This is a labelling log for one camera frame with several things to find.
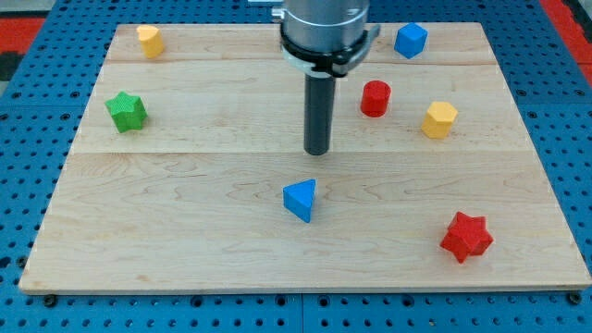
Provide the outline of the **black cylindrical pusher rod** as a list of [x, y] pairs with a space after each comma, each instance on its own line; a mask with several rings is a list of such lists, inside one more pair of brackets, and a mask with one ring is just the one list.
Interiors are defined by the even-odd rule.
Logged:
[[333, 77], [305, 77], [304, 151], [325, 154], [330, 145], [336, 81]]

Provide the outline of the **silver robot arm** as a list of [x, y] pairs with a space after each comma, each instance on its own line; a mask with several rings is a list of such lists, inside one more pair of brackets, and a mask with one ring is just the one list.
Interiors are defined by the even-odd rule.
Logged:
[[369, 54], [381, 27], [366, 26], [368, 0], [248, 0], [271, 8], [284, 59], [304, 74], [303, 149], [326, 154], [337, 80]]

